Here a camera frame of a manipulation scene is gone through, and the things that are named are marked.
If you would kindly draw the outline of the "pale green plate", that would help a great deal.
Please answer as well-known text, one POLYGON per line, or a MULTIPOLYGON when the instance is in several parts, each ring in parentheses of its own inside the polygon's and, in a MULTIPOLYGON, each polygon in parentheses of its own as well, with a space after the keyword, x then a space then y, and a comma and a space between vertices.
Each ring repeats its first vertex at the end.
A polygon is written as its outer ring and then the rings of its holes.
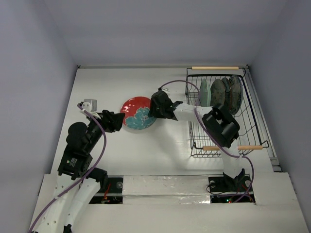
POLYGON ((202 107, 210 106, 211 91, 210 91, 210 86, 207 83, 206 79, 202 79, 201 80, 200 92, 199 92, 199 100, 200 100, 200 105, 202 107))

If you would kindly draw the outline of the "dark reindeer snowflake plate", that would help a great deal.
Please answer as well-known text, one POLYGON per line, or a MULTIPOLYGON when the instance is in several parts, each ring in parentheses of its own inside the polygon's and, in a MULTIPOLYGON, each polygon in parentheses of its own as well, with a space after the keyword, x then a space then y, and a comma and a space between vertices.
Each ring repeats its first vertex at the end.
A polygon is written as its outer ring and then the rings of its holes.
POLYGON ((225 103, 225 86, 222 80, 216 79, 212 83, 210 90, 211 90, 211 101, 210 101, 211 106, 225 103))

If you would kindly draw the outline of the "dark blue constellation plate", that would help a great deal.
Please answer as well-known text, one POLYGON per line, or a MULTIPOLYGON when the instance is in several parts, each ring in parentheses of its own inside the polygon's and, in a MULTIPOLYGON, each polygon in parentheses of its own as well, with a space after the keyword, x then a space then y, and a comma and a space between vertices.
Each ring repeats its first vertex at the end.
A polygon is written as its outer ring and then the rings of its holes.
POLYGON ((227 107, 230 107, 230 105, 231 105, 231 89, 230 89, 229 79, 224 77, 224 78, 222 78, 222 82, 223 82, 224 87, 225 87, 225 104, 227 107))

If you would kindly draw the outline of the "blue white floral plate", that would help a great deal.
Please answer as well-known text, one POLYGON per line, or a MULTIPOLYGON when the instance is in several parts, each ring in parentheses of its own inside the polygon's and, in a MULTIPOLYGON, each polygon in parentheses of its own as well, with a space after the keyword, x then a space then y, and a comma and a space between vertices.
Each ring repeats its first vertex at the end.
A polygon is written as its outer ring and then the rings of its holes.
POLYGON ((232 91, 231 114, 235 115, 239 111, 243 100, 243 87, 239 76, 233 75, 229 78, 232 91))

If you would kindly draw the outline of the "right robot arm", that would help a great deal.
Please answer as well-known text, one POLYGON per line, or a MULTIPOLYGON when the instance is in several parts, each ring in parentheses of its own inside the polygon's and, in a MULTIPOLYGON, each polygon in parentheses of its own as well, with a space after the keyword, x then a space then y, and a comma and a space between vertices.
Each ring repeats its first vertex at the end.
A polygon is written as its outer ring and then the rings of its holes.
POLYGON ((151 97, 149 116, 198 123, 221 151, 225 187, 229 191, 238 189, 245 176, 237 144, 240 126, 224 105, 202 107, 172 102, 165 91, 158 90, 151 97))

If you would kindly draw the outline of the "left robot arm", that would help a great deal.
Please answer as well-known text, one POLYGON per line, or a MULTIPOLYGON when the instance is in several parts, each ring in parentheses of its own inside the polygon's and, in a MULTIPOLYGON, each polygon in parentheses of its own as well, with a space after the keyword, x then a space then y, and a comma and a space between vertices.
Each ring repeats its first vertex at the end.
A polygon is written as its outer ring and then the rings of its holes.
POLYGON ((108 186, 107 171, 91 165, 91 151, 106 133, 121 129, 125 114, 86 109, 82 113, 89 124, 76 122, 69 127, 52 200, 32 223, 31 233, 74 232, 91 199, 108 186))

